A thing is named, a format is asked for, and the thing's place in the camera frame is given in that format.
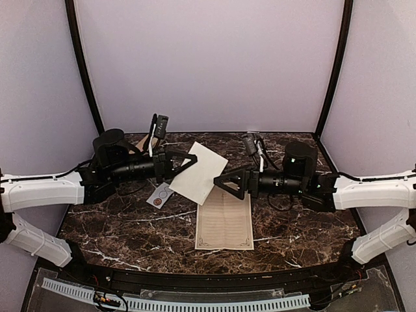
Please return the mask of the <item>cream letter sheet ornate border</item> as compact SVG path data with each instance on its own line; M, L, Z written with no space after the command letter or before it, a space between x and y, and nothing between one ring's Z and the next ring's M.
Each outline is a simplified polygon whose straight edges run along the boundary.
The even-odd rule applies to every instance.
M170 189L198 205L203 205L214 187L213 179L219 176L228 160L202 144L195 142L189 150L197 162L177 175Z

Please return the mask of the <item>brown kraft envelope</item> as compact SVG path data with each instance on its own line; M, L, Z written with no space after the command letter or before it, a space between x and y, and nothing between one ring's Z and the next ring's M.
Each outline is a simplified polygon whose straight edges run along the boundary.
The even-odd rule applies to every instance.
M144 143L145 143L145 141L147 140L147 138L148 138L148 135L146 135L142 140L140 140L137 144L136 144L136 147L140 150L140 151L143 151L143 149L144 149ZM153 137L152 138L152 141L151 141L151 146L152 146L152 148L153 149L155 149L155 147L156 147L156 145L157 145L157 142L158 142L158 139L157 138L155 138L155 137Z

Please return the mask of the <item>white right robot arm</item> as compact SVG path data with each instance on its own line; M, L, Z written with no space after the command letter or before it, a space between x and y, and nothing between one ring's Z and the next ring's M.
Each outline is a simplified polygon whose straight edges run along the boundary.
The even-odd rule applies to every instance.
M343 172L319 174L318 151L294 141L285 147L282 169L260 171L240 168L214 178L213 183L242 200L260 193L298 196L302 205L317 212L333 213L360 207L399 207L394 218L343 246L332 277L345 282L357 267L402 243L415 242L415 171L393 175L353 177Z

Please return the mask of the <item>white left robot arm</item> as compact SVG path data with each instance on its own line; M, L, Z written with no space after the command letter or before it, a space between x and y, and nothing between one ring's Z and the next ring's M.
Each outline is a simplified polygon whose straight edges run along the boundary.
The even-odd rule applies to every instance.
M93 141L94 156L75 168L51 175L1 176L1 242L41 257L66 272L77 283L87 283L91 268L78 245L58 239L22 219L17 210L29 207L101 203L121 183L154 178L163 182L196 164L193 154L138 149L120 129L110 129Z

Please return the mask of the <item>white sticker sheet wax seal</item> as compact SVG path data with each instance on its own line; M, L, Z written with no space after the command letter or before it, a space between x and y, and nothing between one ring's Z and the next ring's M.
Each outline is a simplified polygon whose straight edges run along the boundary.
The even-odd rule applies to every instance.
M146 200L146 203L160 209L173 193L168 183L162 183L153 191L151 196Z

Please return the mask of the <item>black front rail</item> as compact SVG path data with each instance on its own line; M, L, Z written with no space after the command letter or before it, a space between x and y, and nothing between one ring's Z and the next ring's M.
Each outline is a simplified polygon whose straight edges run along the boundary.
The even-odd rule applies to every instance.
M338 271L336 263L297 268L292 270L260 272L251 274L163 274L139 272L107 266L88 265L86 277L76 273L81 281L98 279L100 287L125 293L139 293L141 290L157 291L207 291L237 292L283 289L287 293L296 291L326 291L333 285L346 281L364 280L367 273L361 270L343 268Z

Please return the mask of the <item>black frame post left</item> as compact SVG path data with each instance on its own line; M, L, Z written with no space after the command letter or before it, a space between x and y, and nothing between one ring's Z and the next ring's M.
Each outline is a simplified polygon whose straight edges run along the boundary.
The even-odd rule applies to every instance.
M79 30L77 22L77 14L75 11L75 1L74 0L65 0L66 15L68 20L68 26L70 30L71 42L73 46L73 51L81 78L81 82L84 89L84 94L88 103L88 108L91 114L91 117L94 122L97 133L100 135L105 131L103 120L99 113L98 104L95 99L94 91L92 88L92 83L90 80L88 68L86 65L85 55L83 51L83 45L81 43L81 33Z

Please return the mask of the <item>black frame post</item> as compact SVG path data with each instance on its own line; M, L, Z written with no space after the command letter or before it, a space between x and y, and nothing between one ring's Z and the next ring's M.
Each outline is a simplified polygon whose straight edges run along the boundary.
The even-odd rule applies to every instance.
M75 1L74 0L65 0L66 15L68 20L68 26L70 30L71 42L73 46L73 51L81 78L81 82L84 89L84 94L88 103L88 108L91 114L91 117L94 122L97 133L100 135L105 131L103 120L99 113L98 104L95 99L94 91L92 88L92 83L90 80L88 68L86 65L85 55L83 51L83 45L81 43L81 33L79 30L77 22L77 14L75 11Z
M328 82L328 87L327 87L326 95L324 97L324 102L322 104L322 109L320 112L318 123L314 132L316 141L320 141L322 138L322 134L324 132L324 128L328 120L330 109L332 107L333 99L335 96L335 91L336 91L337 84L339 81L339 76L341 73L341 68L343 65L343 59L345 55L346 45L348 41L348 34L350 30L350 22L352 19L353 7L354 7L353 0L344 1L343 14L341 18L341 26L340 26L333 66L331 69L330 79Z

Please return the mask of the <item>black frame post right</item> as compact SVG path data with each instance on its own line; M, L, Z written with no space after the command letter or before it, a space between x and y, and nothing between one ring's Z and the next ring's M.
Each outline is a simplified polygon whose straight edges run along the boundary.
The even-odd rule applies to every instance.
M324 128L328 120L330 109L332 107L333 99L335 96L335 91L336 91L337 84L339 81L339 76L341 73L341 68L343 65L343 59L345 55L346 45L348 41L348 34L350 30L350 22L352 19L353 7L354 7L353 0L344 1L343 14L341 18L341 26L340 26L333 66L331 69L330 79L328 82L328 87L327 87L326 95L324 97L324 102L322 104L322 109L320 112L318 123L314 132L316 141L320 141L322 138L322 134L324 132Z

